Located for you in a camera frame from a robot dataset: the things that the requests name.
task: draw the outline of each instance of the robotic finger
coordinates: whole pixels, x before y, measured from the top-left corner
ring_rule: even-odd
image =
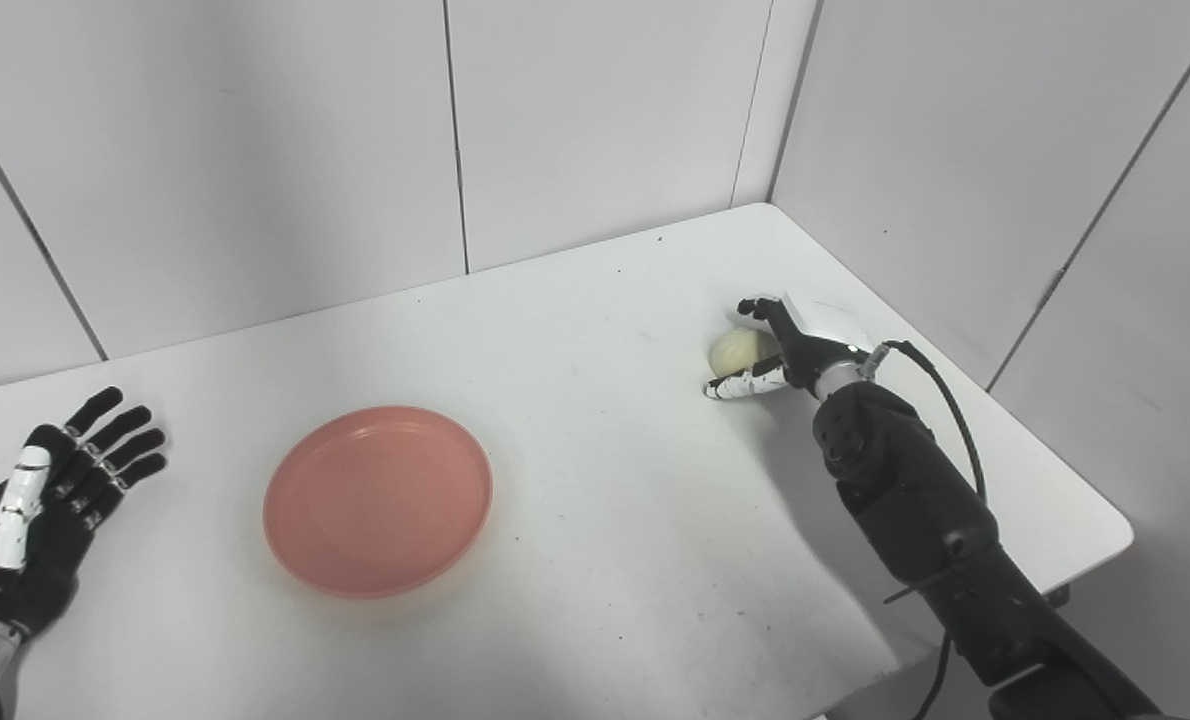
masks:
[[[790,296],[758,296],[738,302],[738,314],[768,323],[781,353],[712,378],[704,384],[704,395],[732,400],[793,387],[823,400],[839,387],[873,378],[888,346],[864,350],[856,343],[869,345],[869,339],[846,311],[820,302],[809,307],[812,324],[800,315]]]

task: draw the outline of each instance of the robotic hand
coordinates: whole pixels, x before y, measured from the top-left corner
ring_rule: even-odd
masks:
[[[63,614],[77,588],[93,534],[138,480],[164,469],[154,452],[164,433],[137,406],[87,439],[124,399],[109,387],[89,397],[63,427],[39,425],[10,478],[0,482],[0,720],[11,715],[10,669],[25,643]]]
[[[884,342],[865,351],[806,334],[804,320],[788,300],[743,300],[737,309],[765,320],[782,352],[714,378],[706,395],[727,400],[795,387],[822,402],[813,437],[837,478],[843,507],[888,571],[933,609],[978,678],[996,687],[989,702],[994,719],[1161,716],[1145,693],[1057,615],[998,543],[967,425],[927,357],[909,342]],[[969,446],[976,490],[915,407],[873,382],[889,348],[909,355],[947,399]]]

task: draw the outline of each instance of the white table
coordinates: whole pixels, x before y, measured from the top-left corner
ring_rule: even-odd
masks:
[[[802,299],[846,306],[876,340],[925,348],[1040,588],[1130,543],[891,307],[751,205],[0,387],[0,477],[35,424],[107,383],[171,438],[169,470],[102,526],[69,614],[31,647],[19,716],[800,720],[921,659],[939,628],[917,597],[879,606],[897,586],[820,467],[807,393],[701,393],[706,349],[759,292],[795,293],[806,315]],[[966,465],[919,370],[894,355],[879,381]],[[267,551],[262,493],[298,438],[387,403],[480,438],[486,532],[415,591],[321,596]]]

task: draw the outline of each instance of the black wire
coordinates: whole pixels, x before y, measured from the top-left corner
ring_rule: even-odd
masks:
[[[919,710],[915,710],[915,716],[912,716],[912,720],[923,720],[925,716],[928,716],[928,710],[932,710],[933,702],[942,691],[942,683],[946,682],[946,669],[950,664],[951,633],[942,633],[942,650],[937,653],[937,674],[933,675],[933,684],[929,685],[928,694],[925,694],[923,702],[920,703]]]
[[[987,501],[987,480],[982,472],[982,459],[978,456],[978,446],[973,442],[973,433],[969,432],[969,422],[965,421],[964,413],[960,412],[959,402],[956,402],[956,395],[952,395],[951,388],[947,387],[942,375],[933,367],[933,361],[928,359],[928,356],[920,352],[919,348],[912,345],[909,340],[887,342],[884,345],[895,348],[902,355],[910,357],[916,365],[920,365],[921,370],[933,378],[933,382],[937,383],[937,389],[942,392],[942,397],[946,400],[947,407],[951,408],[951,415],[956,419],[957,427],[960,428],[960,437],[964,438],[964,447],[969,452],[969,465],[973,467],[973,487],[978,492],[978,497],[982,497],[982,502],[984,503]],[[938,694],[942,691],[942,683],[946,683],[946,670],[950,664],[951,633],[942,633],[942,650],[937,653],[937,671],[933,675],[933,684],[929,685],[928,694],[925,694],[923,702],[920,703],[919,710],[915,710],[915,716],[912,716],[912,720],[923,720],[925,716],[928,716],[928,710],[932,710]]]
[[[960,436],[964,437],[964,447],[969,451],[969,465],[973,467],[973,486],[978,492],[978,497],[982,497],[982,502],[985,502],[987,480],[982,474],[982,459],[978,457],[978,446],[973,443],[973,433],[969,432],[969,424],[964,420],[964,413],[960,413],[960,405],[956,402],[956,396],[951,395],[951,388],[946,386],[946,381],[942,381],[942,375],[933,367],[933,361],[928,359],[909,340],[887,342],[884,345],[910,357],[916,365],[920,365],[921,370],[933,378],[933,382],[937,383],[937,389],[942,392],[942,397],[946,397],[946,405],[951,408],[951,415],[956,417],[956,425],[960,428]]]

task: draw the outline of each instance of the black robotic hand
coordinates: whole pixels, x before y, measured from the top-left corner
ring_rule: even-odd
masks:
[[[39,425],[0,483],[0,719],[11,706],[5,684],[11,662],[65,611],[98,527],[129,488],[164,469],[164,456],[155,452],[164,445],[161,430],[124,440],[151,421],[144,406],[84,437],[123,399],[109,387],[63,427]]]

